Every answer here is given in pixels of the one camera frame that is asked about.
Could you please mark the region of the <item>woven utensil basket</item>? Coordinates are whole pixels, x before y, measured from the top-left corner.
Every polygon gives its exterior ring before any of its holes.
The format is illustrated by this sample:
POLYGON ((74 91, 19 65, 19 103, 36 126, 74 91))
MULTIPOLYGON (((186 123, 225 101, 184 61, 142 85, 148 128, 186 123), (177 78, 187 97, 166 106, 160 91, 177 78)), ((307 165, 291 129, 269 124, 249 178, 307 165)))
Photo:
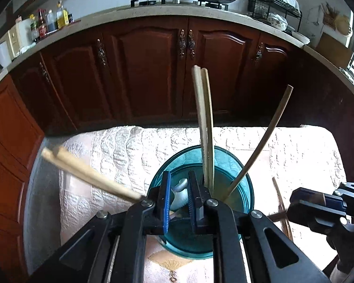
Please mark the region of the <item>woven utensil basket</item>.
POLYGON ((335 30, 335 20, 340 12, 336 8, 332 7, 328 2, 322 3, 321 8, 323 11, 323 24, 335 30))

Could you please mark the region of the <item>dark wood kitchen cabinets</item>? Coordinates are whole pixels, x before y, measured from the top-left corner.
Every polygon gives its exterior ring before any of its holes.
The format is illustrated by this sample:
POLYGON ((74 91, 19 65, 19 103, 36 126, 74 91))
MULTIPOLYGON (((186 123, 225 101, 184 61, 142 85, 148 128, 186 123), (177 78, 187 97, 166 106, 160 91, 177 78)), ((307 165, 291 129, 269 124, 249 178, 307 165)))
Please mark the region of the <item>dark wood kitchen cabinets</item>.
POLYGON ((27 279, 23 215, 45 135, 193 123, 191 69, 208 69, 214 120, 328 129, 354 181, 354 86, 309 47, 259 22, 156 15, 76 24, 41 41, 0 80, 0 282, 27 279))

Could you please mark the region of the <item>white ceramic spoon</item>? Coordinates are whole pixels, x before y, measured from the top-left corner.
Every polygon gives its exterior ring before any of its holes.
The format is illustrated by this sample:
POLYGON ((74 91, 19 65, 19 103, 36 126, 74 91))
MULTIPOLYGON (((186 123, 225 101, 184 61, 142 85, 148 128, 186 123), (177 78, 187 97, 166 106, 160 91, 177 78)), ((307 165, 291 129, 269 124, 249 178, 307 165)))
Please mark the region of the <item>white ceramic spoon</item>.
POLYGON ((174 195, 173 201, 170 206, 170 210, 175 212, 185 206, 188 203, 188 179, 182 178, 177 185, 171 188, 174 195))

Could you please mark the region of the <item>clear bottle dark liquid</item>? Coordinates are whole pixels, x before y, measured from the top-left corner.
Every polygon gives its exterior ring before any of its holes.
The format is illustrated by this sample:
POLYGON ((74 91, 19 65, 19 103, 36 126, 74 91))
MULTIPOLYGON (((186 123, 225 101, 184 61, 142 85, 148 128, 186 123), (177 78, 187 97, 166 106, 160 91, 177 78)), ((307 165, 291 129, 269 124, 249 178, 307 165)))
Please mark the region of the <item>clear bottle dark liquid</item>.
POLYGON ((47 31, 49 33, 58 30, 57 19, 56 19, 55 14, 52 10, 49 10, 46 15, 46 25, 47 25, 47 31))

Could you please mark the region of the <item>dark brown wooden chopstick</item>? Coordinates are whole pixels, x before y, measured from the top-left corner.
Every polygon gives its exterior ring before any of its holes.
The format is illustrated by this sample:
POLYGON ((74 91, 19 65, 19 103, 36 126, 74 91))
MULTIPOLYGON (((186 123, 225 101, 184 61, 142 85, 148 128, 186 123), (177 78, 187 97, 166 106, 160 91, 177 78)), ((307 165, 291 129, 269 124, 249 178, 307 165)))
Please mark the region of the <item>dark brown wooden chopstick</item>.
POLYGON ((287 211, 282 210, 280 212, 268 215, 267 218, 272 221, 272 222, 279 222, 279 221, 285 221, 288 220, 287 218, 287 211))

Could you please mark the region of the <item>black dish rack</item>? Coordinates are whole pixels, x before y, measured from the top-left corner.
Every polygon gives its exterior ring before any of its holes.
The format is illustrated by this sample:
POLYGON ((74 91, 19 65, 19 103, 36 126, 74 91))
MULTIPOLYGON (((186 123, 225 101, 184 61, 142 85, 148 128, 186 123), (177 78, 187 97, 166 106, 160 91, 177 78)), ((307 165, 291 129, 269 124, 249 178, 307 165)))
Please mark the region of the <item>black dish rack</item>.
POLYGON ((253 19, 267 22, 270 13, 279 14, 288 21, 294 31, 300 30, 303 13, 288 3, 278 0, 249 0, 247 4, 248 15, 253 19))

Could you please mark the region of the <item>white floral cup teal interior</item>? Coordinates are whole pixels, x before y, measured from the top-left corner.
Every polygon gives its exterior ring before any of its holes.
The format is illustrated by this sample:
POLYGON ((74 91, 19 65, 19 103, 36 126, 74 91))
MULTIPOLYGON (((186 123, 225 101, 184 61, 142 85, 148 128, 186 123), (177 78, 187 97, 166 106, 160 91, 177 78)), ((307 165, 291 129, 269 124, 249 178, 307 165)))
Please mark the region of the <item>white floral cup teal interior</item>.
MULTIPOLYGON (((154 175, 150 188, 160 186, 162 175, 169 172, 171 175, 170 200, 178 197, 176 186, 182 179, 189 180, 189 172, 193 172, 201 191, 202 203, 195 206, 201 208, 196 213, 196 219, 205 220, 205 207, 208 199, 219 200, 227 188, 243 169, 241 161, 230 151, 219 146, 214 147, 214 193, 204 189, 204 176, 202 169, 202 150, 200 145, 185 148, 161 165, 154 175)), ((196 234, 192 230, 192 221, 189 210, 189 190, 182 190, 183 206, 170 206, 173 212, 181 211, 175 218, 169 221, 168 232, 158 237, 158 241, 164 249, 181 258, 207 259, 213 256, 213 240, 210 234, 196 234)), ((234 211, 249 213, 254 208, 254 189, 250 176, 245 175, 238 187, 226 200, 226 204, 234 211)))

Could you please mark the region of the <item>gas stove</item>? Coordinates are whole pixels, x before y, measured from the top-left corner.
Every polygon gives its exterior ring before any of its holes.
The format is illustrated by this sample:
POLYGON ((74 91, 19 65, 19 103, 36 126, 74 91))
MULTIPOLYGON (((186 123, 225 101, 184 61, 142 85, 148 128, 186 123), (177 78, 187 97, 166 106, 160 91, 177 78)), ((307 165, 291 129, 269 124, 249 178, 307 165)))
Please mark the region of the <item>gas stove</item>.
POLYGON ((172 0, 172 1, 166 1, 166 0, 131 0, 130 1, 130 7, 138 7, 138 6, 155 6, 155 5, 167 5, 167 4, 173 4, 173 5, 188 5, 188 6, 202 6, 202 7, 208 7, 208 8, 214 8, 218 10, 224 10, 228 11, 228 4, 220 4, 220 3, 213 3, 213 2, 207 2, 207 1, 193 1, 193 2, 183 2, 181 0, 172 0))

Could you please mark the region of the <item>wooden cutting board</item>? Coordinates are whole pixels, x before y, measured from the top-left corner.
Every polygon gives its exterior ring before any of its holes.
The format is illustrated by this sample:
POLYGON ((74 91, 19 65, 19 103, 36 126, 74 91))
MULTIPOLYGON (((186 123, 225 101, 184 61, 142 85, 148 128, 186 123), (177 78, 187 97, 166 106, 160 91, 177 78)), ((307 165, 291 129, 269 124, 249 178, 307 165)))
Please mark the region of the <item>wooden cutting board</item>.
POLYGON ((315 48, 316 52, 329 60, 334 66, 346 69, 353 52, 327 33, 322 33, 320 41, 315 48))

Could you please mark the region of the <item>yellow oil bottle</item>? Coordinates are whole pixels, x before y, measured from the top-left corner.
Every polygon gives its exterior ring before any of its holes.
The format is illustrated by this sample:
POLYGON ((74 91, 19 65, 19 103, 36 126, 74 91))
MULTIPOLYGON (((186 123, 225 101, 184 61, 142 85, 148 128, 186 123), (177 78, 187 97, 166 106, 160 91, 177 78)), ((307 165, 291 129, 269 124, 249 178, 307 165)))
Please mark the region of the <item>yellow oil bottle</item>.
POLYGON ((57 3, 57 25, 59 29, 67 26, 69 24, 68 12, 63 6, 63 2, 61 0, 57 3))

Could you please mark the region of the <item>curved light chopstick in cup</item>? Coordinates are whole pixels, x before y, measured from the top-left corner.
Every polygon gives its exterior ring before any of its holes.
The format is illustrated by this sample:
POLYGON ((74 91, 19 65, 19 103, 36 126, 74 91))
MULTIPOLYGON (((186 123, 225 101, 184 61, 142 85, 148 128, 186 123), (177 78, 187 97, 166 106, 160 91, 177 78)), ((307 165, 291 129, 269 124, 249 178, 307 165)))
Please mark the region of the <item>curved light chopstick in cup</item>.
POLYGON ((258 146, 256 146, 256 149, 253 151, 252 155, 250 156, 249 160, 246 162, 245 166, 242 168, 238 176, 233 180, 231 185, 228 187, 226 190, 225 194, 220 198, 221 201, 225 202, 230 195, 233 193, 233 191, 238 187, 240 184, 240 181, 242 181, 243 177, 248 173, 249 169, 253 166, 253 164, 256 162, 256 159, 260 155, 261 151, 264 149, 265 145, 270 139, 270 136, 272 135, 274 129, 276 128, 279 120, 281 119, 282 114, 284 113, 286 106, 288 104, 288 101, 291 97, 293 87, 291 85, 287 85, 287 88, 282 96, 282 99, 278 105, 278 108, 276 112, 274 113, 269 126, 267 127, 265 133, 263 134, 263 137, 261 138, 261 141, 258 143, 258 146))

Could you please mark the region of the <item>red sauce bottle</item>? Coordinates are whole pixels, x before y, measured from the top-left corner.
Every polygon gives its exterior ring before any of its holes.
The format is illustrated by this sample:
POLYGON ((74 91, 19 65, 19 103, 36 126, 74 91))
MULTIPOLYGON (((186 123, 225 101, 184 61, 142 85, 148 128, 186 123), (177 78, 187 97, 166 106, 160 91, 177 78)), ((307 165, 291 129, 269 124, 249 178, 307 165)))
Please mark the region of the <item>red sauce bottle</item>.
POLYGON ((47 25, 44 16, 44 10, 41 8, 38 10, 38 33, 39 33, 40 40, 43 39, 47 33, 47 25))

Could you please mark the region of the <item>white microwave oven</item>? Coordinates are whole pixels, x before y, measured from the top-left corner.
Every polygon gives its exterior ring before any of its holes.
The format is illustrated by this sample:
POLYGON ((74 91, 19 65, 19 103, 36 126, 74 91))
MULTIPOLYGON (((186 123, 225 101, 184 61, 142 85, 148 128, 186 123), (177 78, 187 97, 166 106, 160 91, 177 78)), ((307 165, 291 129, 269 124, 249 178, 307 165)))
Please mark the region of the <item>white microwave oven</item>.
POLYGON ((30 30, 31 23, 30 18, 17 22, 0 39, 0 72, 34 45, 30 30))

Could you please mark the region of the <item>dark thin chopstick on cloth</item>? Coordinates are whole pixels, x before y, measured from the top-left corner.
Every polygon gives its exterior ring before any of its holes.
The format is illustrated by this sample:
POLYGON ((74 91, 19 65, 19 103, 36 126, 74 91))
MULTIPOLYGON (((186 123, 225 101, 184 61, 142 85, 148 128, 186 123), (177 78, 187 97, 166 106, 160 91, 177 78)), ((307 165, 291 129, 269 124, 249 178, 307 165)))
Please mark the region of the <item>dark thin chopstick on cloth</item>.
POLYGON ((292 235, 292 231, 291 231, 291 227, 290 227, 290 222, 287 219, 287 216, 285 214, 286 208, 283 203, 281 192, 279 190, 279 187, 278 187, 275 177, 272 177, 272 182, 273 182, 274 188, 276 189, 276 193, 277 193, 277 197, 278 197, 278 202, 279 202, 278 211, 280 213, 282 213, 282 219, 279 220, 281 223, 282 231, 291 241, 293 241, 294 239, 293 239, 293 235, 292 235))

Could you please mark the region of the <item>upright light chopstick in cup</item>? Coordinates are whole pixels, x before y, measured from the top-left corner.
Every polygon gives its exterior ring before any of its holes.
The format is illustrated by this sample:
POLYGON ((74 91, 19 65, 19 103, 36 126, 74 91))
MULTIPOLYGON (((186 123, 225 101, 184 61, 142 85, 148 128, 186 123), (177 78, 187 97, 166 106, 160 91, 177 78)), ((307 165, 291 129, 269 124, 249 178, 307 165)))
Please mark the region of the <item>upright light chopstick in cup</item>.
POLYGON ((207 115, 205 107, 205 95, 202 84, 201 68, 197 65, 192 67, 192 79, 194 83, 194 93, 196 99, 196 107, 198 113, 199 131, 201 137, 202 149, 202 169, 205 187, 209 187, 209 170, 208 170, 208 139, 207 139, 207 115))

